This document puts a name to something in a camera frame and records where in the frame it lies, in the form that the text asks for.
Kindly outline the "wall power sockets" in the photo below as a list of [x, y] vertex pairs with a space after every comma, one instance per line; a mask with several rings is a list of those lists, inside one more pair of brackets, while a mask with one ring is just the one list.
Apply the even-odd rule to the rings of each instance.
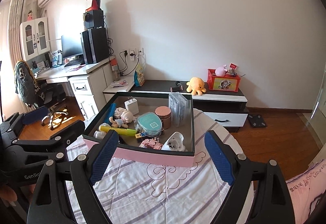
[[144, 55], [144, 49], [124, 49], [122, 54], [127, 57], [130, 61], [135, 61], [136, 58], [139, 58], [141, 55]]

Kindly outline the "white small figure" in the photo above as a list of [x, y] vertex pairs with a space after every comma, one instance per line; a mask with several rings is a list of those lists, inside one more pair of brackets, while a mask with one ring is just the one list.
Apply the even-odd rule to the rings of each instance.
[[94, 138], [97, 138], [98, 140], [102, 140], [107, 133], [104, 131], [95, 131], [94, 132]]

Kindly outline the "black white tv cabinet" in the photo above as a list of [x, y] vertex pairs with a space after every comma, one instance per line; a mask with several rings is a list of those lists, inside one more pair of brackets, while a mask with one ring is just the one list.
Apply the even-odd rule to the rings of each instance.
[[[132, 92], [167, 94], [176, 82], [171, 80], [146, 80], [143, 86], [132, 88]], [[210, 91], [193, 97], [193, 107], [203, 111], [229, 132], [238, 132], [244, 126], [249, 110], [247, 98], [241, 91]]]

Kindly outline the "black speaker box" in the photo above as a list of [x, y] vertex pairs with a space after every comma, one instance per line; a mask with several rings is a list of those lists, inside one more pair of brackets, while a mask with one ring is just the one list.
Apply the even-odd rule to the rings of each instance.
[[84, 28], [100, 28], [105, 26], [104, 13], [101, 9], [90, 10], [83, 14]]

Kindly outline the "small baby doll figure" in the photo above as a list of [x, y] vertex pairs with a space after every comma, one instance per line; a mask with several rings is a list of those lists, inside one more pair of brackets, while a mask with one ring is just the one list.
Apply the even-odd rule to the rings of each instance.
[[135, 120], [131, 111], [124, 108], [116, 108], [113, 116], [109, 118], [112, 127], [128, 128], [128, 124]]

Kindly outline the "rose gold round jar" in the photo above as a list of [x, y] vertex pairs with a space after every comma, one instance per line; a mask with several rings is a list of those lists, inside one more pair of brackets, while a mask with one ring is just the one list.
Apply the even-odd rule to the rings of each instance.
[[167, 106], [159, 106], [155, 109], [155, 114], [162, 122], [162, 128], [164, 130], [171, 127], [171, 109]]

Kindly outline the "black bathroom scale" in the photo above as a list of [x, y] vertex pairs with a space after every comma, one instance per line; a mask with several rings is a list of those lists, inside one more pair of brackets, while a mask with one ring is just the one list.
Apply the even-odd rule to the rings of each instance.
[[262, 128], [267, 127], [265, 120], [262, 115], [259, 114], [248, 114], [248, 121], [252, 128]]

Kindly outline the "clear plastic box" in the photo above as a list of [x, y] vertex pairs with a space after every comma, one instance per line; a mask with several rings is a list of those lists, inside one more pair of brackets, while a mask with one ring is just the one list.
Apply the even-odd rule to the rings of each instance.
[[190, 112], [190, 100], [179, 92], [169, 94], [171, 120], [175, 127], [183, 126]]

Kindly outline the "pink building block toy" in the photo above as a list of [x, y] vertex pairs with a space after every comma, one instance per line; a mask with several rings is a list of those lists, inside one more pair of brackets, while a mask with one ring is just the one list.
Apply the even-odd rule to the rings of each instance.
[[139, 145], [140, 148], [156, 149], [156, 150], [161, 150], [162, 146], [163, 146], [163, 144], [160, 143], [158, 137], [145, 139]]

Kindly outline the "white power adapter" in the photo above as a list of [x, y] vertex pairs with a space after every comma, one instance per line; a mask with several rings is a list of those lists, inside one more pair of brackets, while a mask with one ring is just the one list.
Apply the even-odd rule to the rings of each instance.
[[134, 116], [139, 113], [138, 101], [136, 98], [130, 98], [124, 102], [126, 110], [130, 111]]

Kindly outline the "yellow green tube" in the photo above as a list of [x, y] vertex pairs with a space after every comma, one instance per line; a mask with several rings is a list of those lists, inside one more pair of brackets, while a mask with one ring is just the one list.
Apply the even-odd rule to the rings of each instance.
[[115, 127], [109, 127], [109, 126], [99, 126], [99, 130], [103, 132], [108, 132], [109, 130], [113, 130], [117, 132], [119, 135], [122, 136], [129, 136], [129, 137], [135, 137], [137, 134], [136, 130], [128, 129], [128, 128], [115, 128]]

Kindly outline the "pink plush toy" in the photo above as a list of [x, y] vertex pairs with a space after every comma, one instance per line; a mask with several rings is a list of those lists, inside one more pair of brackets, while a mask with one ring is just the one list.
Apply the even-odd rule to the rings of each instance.
[[223, 77], [228, 72], [227, 65], [219, 66], [215, 70], [215, 75], [217, 77]]

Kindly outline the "teal round case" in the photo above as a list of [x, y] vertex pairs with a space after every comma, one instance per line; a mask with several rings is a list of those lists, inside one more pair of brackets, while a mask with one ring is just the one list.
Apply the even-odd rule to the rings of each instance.
[[162, 122], [153, 112], [147, 112], [138, 116], [135, 120], [137, 127], [141, 132], [146, 133], [150, 137], [158, 137], [162, 131]]

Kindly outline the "white plastic housing part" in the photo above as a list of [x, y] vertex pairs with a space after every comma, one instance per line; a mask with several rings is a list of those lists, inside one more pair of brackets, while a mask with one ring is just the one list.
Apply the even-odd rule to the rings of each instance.
[[162, 145], [162, 151], [186, 151], [185, 145], [183, 144], [184, 137], [180, 132], [174, 132], [168, 140]]

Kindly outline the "pink storage box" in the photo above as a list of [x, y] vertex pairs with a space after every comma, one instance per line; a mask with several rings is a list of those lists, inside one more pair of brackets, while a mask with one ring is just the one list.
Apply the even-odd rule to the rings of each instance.
[[113, 113], [130, 99], [137, 101], [139, 112], [127, 128], [113, 129], [119, 136], [114, 156], [148, 164], [192, 167], [195, 125], [190, 95], [118, 92], [87, 126], [84, 136], [95, 139], [95, 133], [102, 131], [101, 124], [118, 123]]

